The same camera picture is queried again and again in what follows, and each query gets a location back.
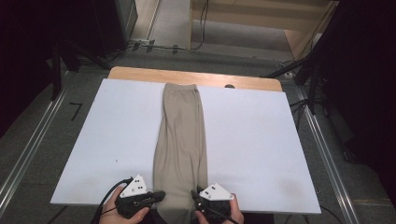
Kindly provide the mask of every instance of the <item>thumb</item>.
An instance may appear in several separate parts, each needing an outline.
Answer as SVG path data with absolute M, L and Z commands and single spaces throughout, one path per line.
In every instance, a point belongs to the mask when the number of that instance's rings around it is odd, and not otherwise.
M 147 207 L 140 209 L 136 214 L 134 214 L 133 217 L 131 217 L 131 219 L 129 219 L 128 223 L 136 224 L 141 222 L 148 212 L 149 212 L 149 208 Z
M 195 215 L 198 217 L 199 224 L 209 224 L 202 212 L 195 211 Z

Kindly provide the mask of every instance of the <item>hand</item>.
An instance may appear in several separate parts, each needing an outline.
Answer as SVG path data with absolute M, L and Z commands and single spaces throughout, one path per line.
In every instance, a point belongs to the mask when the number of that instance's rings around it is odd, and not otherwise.
M 120 195 L 122 192 L 123 187 L 117 187 L 113 194 L 111 195 L 110 199 L 105 203 L 103 206 L 102 212 L 108 211 L 112 208 L 115 208 L 115 201 L 117 197 Z M 143 217 L 148 213 L 149 208 L 145 207 L 142 208 L 140 211 L 138 211 L 136 214 L 134 214 L 133 217 L 130 219 L 127 219 L 125 217 L 122 217 L 118 212 L 117 209 L 114 209 L 110 212 L 107 212 L 103 214 L 100 217 L 99 224 L 136 224 L 139 223 L 143 220 Z
M 230 200 L 230 208 L 231 208 L 231 218 L 236 221 L 238 224 L 244 223 L 244 215 L 242 215 L 239 210 L 238 200 L 236 200 L 236 195 L 233 194 L 233 200 Z M 200 224 L 209 224 L 207 222 L 204 214 L 200 211 L 195 211 L 195 215 L 198 217 L 198 221 Z M 229 220 L 225 220 L 222 224 L 233 224 Z

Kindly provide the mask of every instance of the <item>white triangular marker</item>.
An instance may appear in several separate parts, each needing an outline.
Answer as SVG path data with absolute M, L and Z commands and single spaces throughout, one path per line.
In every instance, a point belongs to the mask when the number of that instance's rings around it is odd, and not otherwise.
M 134 180 L 122 191 L 121 198 L 136 196 L 147 193 L 147 187 L 143 176 L 137 175 Z
M 207 189 L 201 191 L 199 195 L 209 201 L 225 201 L 233 199 L 233 195 L 218 183 L 214 183 L 207 187 Z

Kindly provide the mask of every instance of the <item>white board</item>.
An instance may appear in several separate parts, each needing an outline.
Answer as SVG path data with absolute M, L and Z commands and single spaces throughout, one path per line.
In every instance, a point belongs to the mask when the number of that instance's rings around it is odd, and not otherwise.
M 163 83 L 104 79 L 51 203 L 99 204 L 117 182 L 141 174 L 152 189 Z M 241 210 L 320 213 L 284 92 L 199 86 L 208 181 Z

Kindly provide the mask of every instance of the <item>fabric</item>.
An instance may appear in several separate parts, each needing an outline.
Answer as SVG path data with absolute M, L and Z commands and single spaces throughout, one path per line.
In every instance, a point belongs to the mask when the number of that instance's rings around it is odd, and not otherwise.
M 153 181 L 154 190 L 166 192 L 157 204 L 160 216 L 168 224 L 190 223 L 191 190 L 207 187 L 204 112 L 196 85 L 165 85 Z

